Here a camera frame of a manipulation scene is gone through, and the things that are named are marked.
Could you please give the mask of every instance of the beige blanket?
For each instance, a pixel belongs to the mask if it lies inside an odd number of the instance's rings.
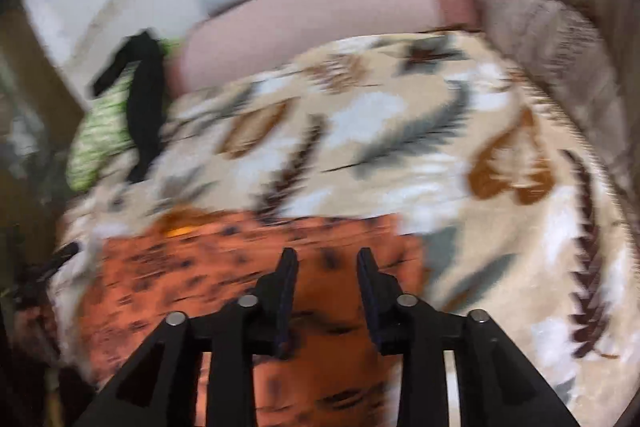
[[[174,204],[265,221],[397,213],[427,245],[422,297],[489,311],[581,425],[613,425],[635,393],[637,267],[616,197],[565,115],[481,36],[332,42],[183,97],[165,131],[148,180],[123,184],[125,154],[68,214],[67,238],[88,245],[50,289],[69,362],[84,360],[75,313],[101,237]]]

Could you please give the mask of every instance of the blanket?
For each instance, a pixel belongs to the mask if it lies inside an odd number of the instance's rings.
[[[588,143],[481,34],[330,42],[171,114],[145,182],[124,183],[135,158],[121,155],[69,211],[67,239],[87,247],[50,288],[67,361],[91,369],[78,303],[105,236],[138,235],[177,204],[264,223],[397,214],[428,246],[422,298],[486,309],[581,425],[613,425],[628,405],[640,369],[628,224]]]

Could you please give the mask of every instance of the green fabric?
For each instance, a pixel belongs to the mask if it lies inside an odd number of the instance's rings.
[[[137,66],[130,64],[80,123],[66,164],[66,181],[72,190],[91,188],[105,160],[133,146],[125,111]]]

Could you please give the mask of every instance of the silver screw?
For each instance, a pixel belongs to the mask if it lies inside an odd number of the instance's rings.
[[[166,316],[165,320],[170,326],[177,326],[178,324],[182,324],[186,318],[187,315],[182,312],[171,312]]]
[[[469,312],[469,317],[481,324],[487,322],[491,318],[489,314],[484,310],[471,310]]]
[[[405,308],[412,308],[418,303],[418,298],[411,293],[403,293],[396,299],[396,302]]]
[[[258,298],[255,295],[243,295],[238,299],[238,304],[242,308],[253,308],[258,303]]]

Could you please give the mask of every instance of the orange spotted fabric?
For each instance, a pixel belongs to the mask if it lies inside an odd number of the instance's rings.
[[[79,326],[95,378],[113,376],[171,311],[215,312],[272,271],[284,247],[300,270],[285,360],[255,357],[261,426],[382,423],[394,359],[381,357],[367,332],[356,254],[370,247],[405,291],[422,286],[422,243],[396,234],[394,216],[353,220],[310,217],[264,225],[248,212],[210,214],[194,225],[166,222],[142,237],[110,239],[101,274],[84,298]],[[196,425],[204,425],[206,365]]]

